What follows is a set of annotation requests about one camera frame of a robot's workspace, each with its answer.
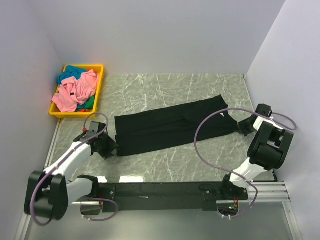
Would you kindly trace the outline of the black t shirt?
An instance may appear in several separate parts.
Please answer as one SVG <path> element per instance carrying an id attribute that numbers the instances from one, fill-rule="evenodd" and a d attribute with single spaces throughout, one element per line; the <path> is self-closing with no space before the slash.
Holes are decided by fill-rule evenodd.
<path id="1" fill-rule="evenodd" d="M 126 157 L 164 150 L 227 136 L 238 131 L 237 121 L 228 112 L 211 117 L 200 130 L 201 122 L 209 115 L 228 108 L 221 95 L 195 102 L 116 116 L 115 140 L 117 155 Z"/>

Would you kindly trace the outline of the orange red t shirt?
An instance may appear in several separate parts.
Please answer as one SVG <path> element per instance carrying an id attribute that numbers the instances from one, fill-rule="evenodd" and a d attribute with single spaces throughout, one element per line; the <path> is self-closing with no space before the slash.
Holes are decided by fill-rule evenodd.
<path id="1" fill-rule="evenodd" d="M 92 112 L 91 109 L 86 109 L 86 108 L 76 110 L 76 113 L 91 113 L 91 112 Z"/>

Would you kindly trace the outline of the teal blue t shirt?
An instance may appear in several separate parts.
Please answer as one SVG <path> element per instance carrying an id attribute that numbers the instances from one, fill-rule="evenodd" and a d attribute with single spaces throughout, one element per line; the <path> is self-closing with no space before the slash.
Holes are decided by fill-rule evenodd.
<path id="1" fill-rule="evenodd" d="M 67 65 L 65 67 L 65 70 L 57 78 L 57 84 L 60 85 L 63 80 L 71 77 L 75 77 L 76 80 L 79 80 L 81 78 L 82 73 L 86 73 L 86 72 L 87 70 L 83 68 L 76 67 L 73 65 Z"/>

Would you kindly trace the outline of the aluminium extrusion rail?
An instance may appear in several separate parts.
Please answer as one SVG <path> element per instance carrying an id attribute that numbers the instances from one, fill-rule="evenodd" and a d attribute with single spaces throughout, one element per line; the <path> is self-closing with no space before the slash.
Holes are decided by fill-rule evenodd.
<path id="1" fill-rule="evenodd" d="M 253 182 L 258 190 L 256 203 L 290 202 L 290 196 L 284 182 Z"/>

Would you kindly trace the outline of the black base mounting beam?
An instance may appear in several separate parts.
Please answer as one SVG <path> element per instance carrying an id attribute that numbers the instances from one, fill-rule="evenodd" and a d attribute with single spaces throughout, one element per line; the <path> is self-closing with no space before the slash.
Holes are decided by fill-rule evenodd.
<path id="1" fill-rule="evenodd" d="M 218 201 L 248 200 L 247 190 L 221 181 L 101 183 L 96 197 L 115 201 L 120 211 L 216 211 Z"/>

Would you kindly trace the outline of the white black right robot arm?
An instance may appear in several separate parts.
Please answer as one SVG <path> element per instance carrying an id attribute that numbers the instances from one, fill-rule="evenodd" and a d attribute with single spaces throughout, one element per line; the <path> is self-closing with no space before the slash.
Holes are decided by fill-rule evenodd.
<path id="1" fill-rule="evenodd" d="M 234 173 L 226 174 L 219 187 L 222 198 L 232 200 L 245 192 L 248 182 L 262 173 L 279 169 L 288 154 L 294 133 L 285 130 L 278 123 L 263 117 L 271 117 L 269 105 L 259 104 L 255 110 L 260 116 L 251 117 L 238 122 L 239 132 L 247 136 L 256 132 L 248 151 L 247 159 Z"/>

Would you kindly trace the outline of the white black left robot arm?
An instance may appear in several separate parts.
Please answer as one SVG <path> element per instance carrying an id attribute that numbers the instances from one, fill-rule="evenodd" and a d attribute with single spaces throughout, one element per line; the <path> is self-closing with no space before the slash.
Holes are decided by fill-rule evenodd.
<path id="1" fill-rule="evenodd" d="M 31 173 L 27 183 L 24 213 L 38 218 L 60 220 L 69 205 L 80 199 L 101 201 L 100 184 L 96 176 L 79 175 L 71 177 L 78 166 L 94 153 L 103 158 L 112 156 L 116 142 L 108 135 L 106 123 L 93 121 L 89 128 L 83 128 L 68 151 L 53 165 Z"/>

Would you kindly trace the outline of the pink t shirt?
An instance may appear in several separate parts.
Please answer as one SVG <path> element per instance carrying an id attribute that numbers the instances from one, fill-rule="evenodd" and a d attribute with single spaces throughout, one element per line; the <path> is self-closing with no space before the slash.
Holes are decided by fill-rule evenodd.
<path id="1" fill-rule="evenodd" d="M 97 92 L 100 76 L 92 69 L 81 74 L 79 79 L 74 76 L 62 80 L 52 97 L 52 102 L 62 113 L 75 112 L 78 105 L 83 105 Z"/>

